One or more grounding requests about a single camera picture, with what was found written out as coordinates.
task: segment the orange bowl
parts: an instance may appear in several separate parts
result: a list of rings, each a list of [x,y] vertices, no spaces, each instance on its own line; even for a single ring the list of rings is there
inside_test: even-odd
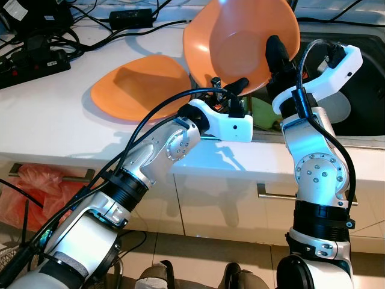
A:
[[[271,78],[265,58],[271,35],[293,59],[300,29],[286,0],[212,0],[183,32],[190,73],[200,87],[210,87],[215,76],[222,86],[246,77],[250,83],[241,95],[253,92]]]
[[[191,88],[183,67],[170,57],[152,55],[124,64],[92,86],[92,101],[119,119],[141,121],[162,101]],[[170,116],[189,101],[178,99],[151,119]]]

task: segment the cabinet handle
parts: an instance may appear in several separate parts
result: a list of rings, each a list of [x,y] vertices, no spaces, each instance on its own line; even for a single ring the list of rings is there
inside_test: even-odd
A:
[[[19,177],[19,168],[23,164],[18,164],[14,163],[12,168],[10,169],[10,172],[8,173],[8,176],[14,176],[14,177]],[[63,176],[61,179],[63,181],[68,181],[68,182],[91,182],[95,175],[95,170],[93,169],[87,169],[87,172],[85,173],[85,176]]]
[[[257,183],[257,194],[260,198],[267,198],[267,199],[281,199],[281,200],[297,200],[295,196],[288,196],[286,194],[268,194],[266,193],[266,185]],[[352,206],[358,206],[359,203],[357,202],[356,196],[354,196]]]

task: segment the stainless steel sink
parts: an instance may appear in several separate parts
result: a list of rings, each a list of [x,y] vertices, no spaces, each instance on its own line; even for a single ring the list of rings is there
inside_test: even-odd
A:
[[[339,33],[301,33],[301,57],[309,42],[319,38],[339,41],[361,49],[363,65],[340,92],[350,103],[349,116],[333,129],[345,146],[385,149],[385,43],[377,36]],[[306,61],[309,80],[319,75],[317,67],[323,61],[326,48],[314,48]],[[254,92],[253,97],[269,101],[266,89]],[[254,141],[283,143],[281,132],[254,129]]]

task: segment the tiled floor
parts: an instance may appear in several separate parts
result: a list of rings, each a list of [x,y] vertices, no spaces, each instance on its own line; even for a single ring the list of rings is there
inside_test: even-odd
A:
[[[128,234],[123,239],[123,250],[142,239],[141,232]],[[131,289],[146,268],[164,259],[172,262],[177,279],[191,281],[183,283],[183,289],[222,288],[224,269],[229,262],[240,263],[243,269],[253,271],[270,288],[275,288],[275,270],[287,254],[288,248],[281,246],[148,233],[146,242],[123,258],[127,278],[122,289]],[[385,255],[353,253],[352,261],[355,289],[385,288]]]

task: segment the white countertop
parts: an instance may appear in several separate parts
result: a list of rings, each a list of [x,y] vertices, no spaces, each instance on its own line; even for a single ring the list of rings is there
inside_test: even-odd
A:
[[[137,123],[98,109],[90,98],[90,88],[116,67],[146,55],[168,55],[188,70],[182,49],[183,28],[175,25],[146,36],[116,40],[72,61],[68,71],[0,90],[0,157],[103,166],[124,148]],[[108,35],[89,20],[80,22],[75,31],[85,44]],[[349,152],[358,179],[384,181],[385,151]],[[254,179],[275,178],[272,174],[278,173],[287,181],[292,180],[292,171],[292,158],[283,144],[202,140],[171,172]]]

